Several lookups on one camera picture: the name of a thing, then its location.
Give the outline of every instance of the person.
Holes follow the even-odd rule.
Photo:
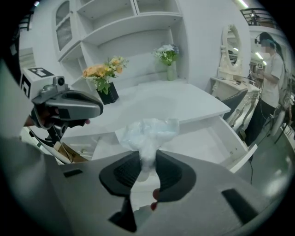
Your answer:
[[[245,130],[245,143],[250,146],[262,131],[266,120],[273,114],[279,103],[279,88],[283,84],[285,67],[281,46],[266,32],[260,34],[261,49],[270,54],[265,70],[260,70],[257,77],[263,79],[262,92],[252,119]]]

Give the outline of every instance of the railing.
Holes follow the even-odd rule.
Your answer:
[[[265,26],[280,30],[271,14],[263,8],[247,8],[241,10],[248,25]]]
[[[29,12],[24,16],[24,18],[19,23],[19,29],[26,29],[27,31],[30,30],[30,22],[31,22],[31,16],[34,14],[34,12]]]

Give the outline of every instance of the white dresser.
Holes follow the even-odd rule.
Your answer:
[[[240,125],[239,127],[237,127],[235,126],[235,124],[237,120],[243,116],[242,127],[243,129],[245,129],[250,121],[250,119],[247,118],[249,118],[249,115],[254,111],[256,107],[256,101],[258,99],[260,91],[259,88],[249,83],[241,82],[241,84],[238,84],[237,81],[219,79],[216,77],[211,78],[211,85],[212,96],[218,97],[220,100],[229,98],[243,89],[248,89],[248,92],[244,99],[241,101],[241,103],[232,113],[232,115],[226,120],[226,122],[232,128],[237,130]]]

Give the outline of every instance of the glass vase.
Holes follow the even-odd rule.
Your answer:
[[[172,65],[167,66],[167,80],[173,81],[175,79],[176,79],[176,74],[174,71],[174,66],[172,64]]]

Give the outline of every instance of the gray floor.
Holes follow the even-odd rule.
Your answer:
[[[261,132],[256,140],[258,144],[266,135],[267,128]],[[275,144],[275,137],[266,137],[254,153],[252,167],[252,185],[264,196],[272,201],[282,196],[293,175],[295,160],[294,150],[285,135]],[[237,174],[250,182],[251,166],[247,162]]]

